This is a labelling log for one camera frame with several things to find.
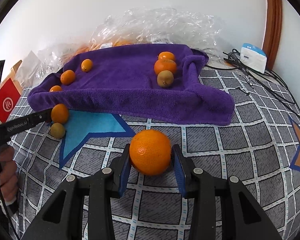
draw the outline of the white and blue package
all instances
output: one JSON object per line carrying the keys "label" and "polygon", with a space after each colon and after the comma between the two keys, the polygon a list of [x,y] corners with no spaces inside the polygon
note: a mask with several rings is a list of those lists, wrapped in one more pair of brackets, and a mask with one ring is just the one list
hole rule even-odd
{"label": "white and blue package", "polygon": [[243,64],[247,65],[254,70],[261,73],[265,72],[267,56],[262,49],[251,45],[249,43],[244,43],[240,52],[240,60]]}

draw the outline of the white wall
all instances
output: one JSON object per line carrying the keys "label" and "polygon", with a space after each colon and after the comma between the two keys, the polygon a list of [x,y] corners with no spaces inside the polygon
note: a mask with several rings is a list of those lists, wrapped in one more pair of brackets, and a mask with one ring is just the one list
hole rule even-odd
{"label": "white wall", "polygon": [[30,50],[85,33],[109,15],[121,16],[133,7],[175,7],[223,19],[224,50],[240,49],[244,42],[262,47],[266,0],[19,0],[0,25],[0,59],[6,60],[3,76]]}
{"label": "white wall", "polygon": [[286,82],[300,107],[300,16],[287,0],[282,3],[282,34],[274,71]]}

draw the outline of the silver screw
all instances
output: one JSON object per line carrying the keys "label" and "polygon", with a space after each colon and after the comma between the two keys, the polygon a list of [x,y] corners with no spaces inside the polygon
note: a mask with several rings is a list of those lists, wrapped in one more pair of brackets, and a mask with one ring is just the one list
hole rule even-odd
{"label": "silver screw", "polygon": [[66,178],[66,180],[69,181],[69,182],[74,181],[74,179],[75,179],[75,176],[74,176],[74,175],[69,175],[69,176],[67,176],[67,178]]}
{"label": "silver screw", "polygon": [[102,173],[104,173],[104,174],[109,174],[111,171],[112,171],[112,170],[111,170],[110,168],[104,168],[104,169],[102,170]]}
{"label": "silver screw", "polygon": [[230,181],[233,183],[237,183],[239,181],[239,179],[236,176],[231,176]]}
{"label": "silver screw", "polygon": [[194,169],[193,169],[193,172],[194,172],[195,174],[202,174],[202,173],[203,173],[203,170],[202,170],[201,168],[194,168]]}

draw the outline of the red box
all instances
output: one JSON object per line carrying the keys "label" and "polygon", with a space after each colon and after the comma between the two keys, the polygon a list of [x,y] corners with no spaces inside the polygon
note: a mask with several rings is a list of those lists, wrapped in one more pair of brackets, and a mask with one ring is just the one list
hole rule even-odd
{"label": "red box", "polygon": [[16,106],[20,93],[11,78],[0,88],[0,121],[6,122],[11,111]]}

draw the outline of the white circular logo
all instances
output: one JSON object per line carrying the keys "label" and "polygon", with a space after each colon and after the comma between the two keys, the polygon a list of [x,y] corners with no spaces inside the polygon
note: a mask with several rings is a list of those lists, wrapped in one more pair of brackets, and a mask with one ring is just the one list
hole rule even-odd
{"label": "white circular logo", "polygon": [[10,112],[12,110],[13,107],[13,101],[11,98],[6,98],[5,100],[3,100],[3,109],[6,112]]}

